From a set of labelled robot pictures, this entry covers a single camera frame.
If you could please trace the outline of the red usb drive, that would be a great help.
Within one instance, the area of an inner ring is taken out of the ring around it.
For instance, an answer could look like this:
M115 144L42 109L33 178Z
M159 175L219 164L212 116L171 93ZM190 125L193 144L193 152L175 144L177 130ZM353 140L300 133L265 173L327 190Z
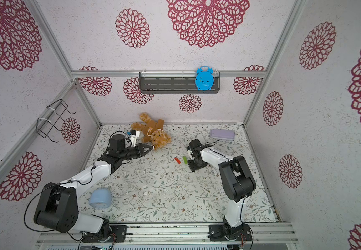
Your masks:
M175 160L178 164L181 164L181 163L182 163L177 157L174 157L174 160Z

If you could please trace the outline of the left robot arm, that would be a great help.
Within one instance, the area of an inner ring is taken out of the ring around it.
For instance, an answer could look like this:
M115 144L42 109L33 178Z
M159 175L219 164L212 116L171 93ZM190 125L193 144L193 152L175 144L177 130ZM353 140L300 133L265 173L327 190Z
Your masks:
M94 184L110 176L122 165L146 156L154 146L137 143L139 132L113 133L106 150L93 164L60 183L50 182L35 196L37 204L33 222L45 232L81 232L83 242L102 242L114 236L109 220L78 210L77 200Z

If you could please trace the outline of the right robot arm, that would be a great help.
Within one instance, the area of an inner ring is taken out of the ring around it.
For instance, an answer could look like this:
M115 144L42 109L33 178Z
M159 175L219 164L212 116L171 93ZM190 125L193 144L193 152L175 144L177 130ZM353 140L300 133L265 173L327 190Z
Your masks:
M229 198L222 224L209 225L209 239L212 242L253 242L251 227L244 222L246 201L256 189L256 181L243 156L230 157L209 144L192 140L187 147L191 171L211 164L218 167L224 193Z

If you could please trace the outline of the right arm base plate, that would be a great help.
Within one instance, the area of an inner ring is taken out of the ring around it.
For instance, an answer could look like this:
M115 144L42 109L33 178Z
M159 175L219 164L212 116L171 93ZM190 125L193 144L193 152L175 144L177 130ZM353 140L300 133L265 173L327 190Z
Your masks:
M222 241L248 241L253 240L253 233L248 224L242 223L238 227L231 227L228 224L209 225L209 239L212 242Z

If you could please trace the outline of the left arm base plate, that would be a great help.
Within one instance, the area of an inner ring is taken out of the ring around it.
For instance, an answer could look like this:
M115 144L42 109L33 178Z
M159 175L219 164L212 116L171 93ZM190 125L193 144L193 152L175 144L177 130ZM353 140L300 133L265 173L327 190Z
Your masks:
M105 225L98 233L84 233L83 243L123 243L127 233L127 226Z

